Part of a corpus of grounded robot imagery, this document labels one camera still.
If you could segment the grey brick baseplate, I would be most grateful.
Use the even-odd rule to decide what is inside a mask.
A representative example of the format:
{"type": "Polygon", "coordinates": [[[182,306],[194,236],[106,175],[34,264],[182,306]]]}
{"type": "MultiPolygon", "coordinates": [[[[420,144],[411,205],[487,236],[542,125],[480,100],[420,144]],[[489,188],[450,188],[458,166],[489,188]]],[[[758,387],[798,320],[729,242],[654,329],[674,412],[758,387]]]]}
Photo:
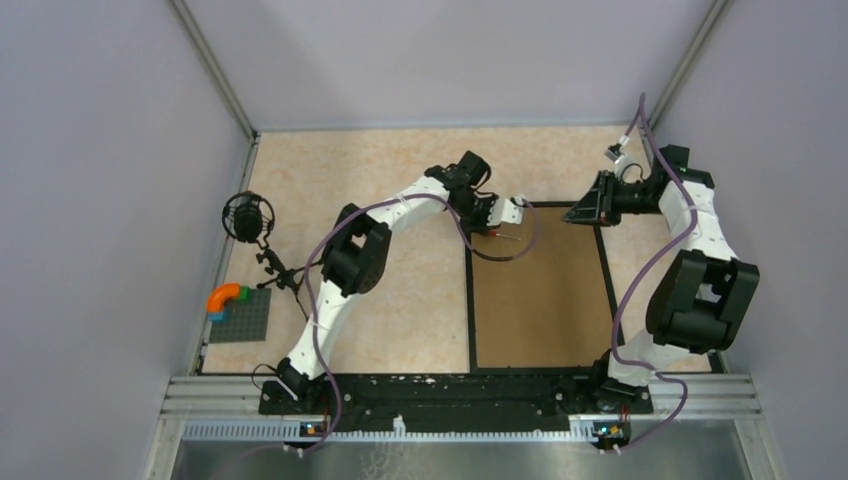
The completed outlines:
{"type": "Polygon", "coordinates": [[[210,344],[259,342],[266,339],[271,291],[241,286],[241,297],[228,301],[223,313],[207,314],[210,344]]]}

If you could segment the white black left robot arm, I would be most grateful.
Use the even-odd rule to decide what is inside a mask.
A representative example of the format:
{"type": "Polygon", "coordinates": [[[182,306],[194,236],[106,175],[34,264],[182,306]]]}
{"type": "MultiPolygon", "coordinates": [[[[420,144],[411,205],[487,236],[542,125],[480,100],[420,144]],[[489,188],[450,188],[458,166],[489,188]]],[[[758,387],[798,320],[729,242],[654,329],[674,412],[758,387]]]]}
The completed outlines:
{"type": "Polygon", "coordinates": [[[496,194],[479,192],[490,176],[489,164],[467,151],[457,163],[426,169],[392,197],[368,207],[351,203],[342,209],[317,247],[320,286],[313,287],[310,275],[304,275],[312,307],[307,325],[277,367],[283,401],[292,410],[308,413],[319,404],[317,380],[328,371],[332,348],[353,307],[382,279],[393,235],[444,211],[460,227],[488,230],[495,225],[493,211],[501,204],[496,194]]]}

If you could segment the black microphone on stand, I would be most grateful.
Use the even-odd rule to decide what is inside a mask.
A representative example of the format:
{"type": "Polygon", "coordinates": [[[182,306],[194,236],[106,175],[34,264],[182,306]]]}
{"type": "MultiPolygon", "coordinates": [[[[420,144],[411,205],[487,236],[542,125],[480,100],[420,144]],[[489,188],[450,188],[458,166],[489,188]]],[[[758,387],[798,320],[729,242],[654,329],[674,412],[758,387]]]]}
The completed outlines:
{"type": "Polygon", "coordinates": [[[226,235],[238,243],[252,244],[258,248],[257,263],[270,278],[256,284],[256,289],[275,286],[289,290],[305,320],[309,313],[300,300],[300,289],[305,281],[305,266],[288,268],[271,248],[268,238],[273,232],[276,215],[271,203],[263,196],[246,190],[231,196],[222,208],[221,222],[226,235]]]}

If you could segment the aluminium front frame rail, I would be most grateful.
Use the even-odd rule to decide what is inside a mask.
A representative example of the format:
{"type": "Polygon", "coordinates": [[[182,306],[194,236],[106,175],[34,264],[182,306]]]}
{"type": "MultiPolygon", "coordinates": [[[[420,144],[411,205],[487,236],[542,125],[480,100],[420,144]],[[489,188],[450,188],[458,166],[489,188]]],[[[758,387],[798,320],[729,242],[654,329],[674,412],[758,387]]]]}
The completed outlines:
{"type": "Polygon", "coordinates": [[[269,376],[175,377],[162,418],[188,440],[328,442],[595,442],[638,421],[757,419],[741,374],[671,374],[642,387],[585,375],[340,374],[307,399],[269,376]]]}

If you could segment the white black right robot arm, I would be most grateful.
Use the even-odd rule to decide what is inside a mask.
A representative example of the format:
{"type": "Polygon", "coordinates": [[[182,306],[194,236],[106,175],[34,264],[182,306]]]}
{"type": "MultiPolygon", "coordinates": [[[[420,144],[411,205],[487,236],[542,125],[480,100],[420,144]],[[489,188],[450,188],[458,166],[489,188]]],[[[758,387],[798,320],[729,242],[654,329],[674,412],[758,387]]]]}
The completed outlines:
{"type": "Polygon", "coordinates": [[[569,224],[612,227],[625,214],[660,214],[675,243],[675,257],[648,302],[644,328],[593,365],[586,397],[600,412],[639,399],[657,369],[729,348],[759,284],[759,268],[741,261],[723,234],[712,175],[690,168],[689,153],[667,145],[647,178],[628,182],[626,174],[636,164],[622,143],[610,146],[606,155],[614,170],[599,172],[563,217],[569,224]]]}

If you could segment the black wooden picture frame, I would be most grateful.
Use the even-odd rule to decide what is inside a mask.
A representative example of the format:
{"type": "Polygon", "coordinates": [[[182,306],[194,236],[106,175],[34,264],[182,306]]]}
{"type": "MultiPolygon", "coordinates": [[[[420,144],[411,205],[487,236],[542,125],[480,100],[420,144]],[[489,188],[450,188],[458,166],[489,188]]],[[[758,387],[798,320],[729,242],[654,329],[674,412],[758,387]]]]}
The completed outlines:
{"type": "Polygon", "coordinates": [[[569,201],[539,202],[512,241],[470,237],[469,366],[507,373],[590,367],[610,348],[617,309],[600,228],[572,225],[569,201]]]}

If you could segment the blue red handled screwdriver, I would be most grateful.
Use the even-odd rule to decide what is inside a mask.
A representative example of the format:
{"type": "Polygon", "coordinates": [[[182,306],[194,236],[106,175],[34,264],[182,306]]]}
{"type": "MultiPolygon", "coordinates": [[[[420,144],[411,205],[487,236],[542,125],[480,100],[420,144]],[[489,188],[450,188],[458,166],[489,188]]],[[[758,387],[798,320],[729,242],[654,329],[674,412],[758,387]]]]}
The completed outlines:
{"type": "Polygon", "coordinates": [[[507,240],[512,240],[512,241],[521,241],[520,237],[510,235],[510,234],[507,234],[507,233],[503,233],[500,230],[496,230],[496,229],[489,230],[486,233],[486,236],[489,237],[489,238],[500,238],[500,239],[507,239],[507,240]]]}

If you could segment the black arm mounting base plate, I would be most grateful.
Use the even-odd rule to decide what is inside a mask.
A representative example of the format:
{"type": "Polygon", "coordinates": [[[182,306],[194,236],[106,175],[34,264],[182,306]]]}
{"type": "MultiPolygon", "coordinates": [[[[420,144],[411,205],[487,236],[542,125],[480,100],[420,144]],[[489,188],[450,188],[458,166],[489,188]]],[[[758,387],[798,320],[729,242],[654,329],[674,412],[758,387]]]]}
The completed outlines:
{"type": "Polygon", "coordinates": [[[411,433],[565,431],[579,414],[648,414],[645,387],[614,387],[586,368],[468,374],[338,374],[317,380],[303,401],[276,380],[262,386],[265,416],[315,416],[337,433],[387,431],[401,418],[411,433]]]}

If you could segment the orange curved toy brick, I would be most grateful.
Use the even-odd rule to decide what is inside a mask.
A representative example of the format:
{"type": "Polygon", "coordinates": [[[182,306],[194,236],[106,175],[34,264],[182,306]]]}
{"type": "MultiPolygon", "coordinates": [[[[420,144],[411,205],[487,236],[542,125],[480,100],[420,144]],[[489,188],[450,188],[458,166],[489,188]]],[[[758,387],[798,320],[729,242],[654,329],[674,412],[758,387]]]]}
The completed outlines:
{"type": "Polygon", "coordinates": [[[213,289],[207,296],[206,313],[208,315],[223,313],[228,301],[241,297],[241,289],[242,286],[239,283],[224,283],[213,289]]]}

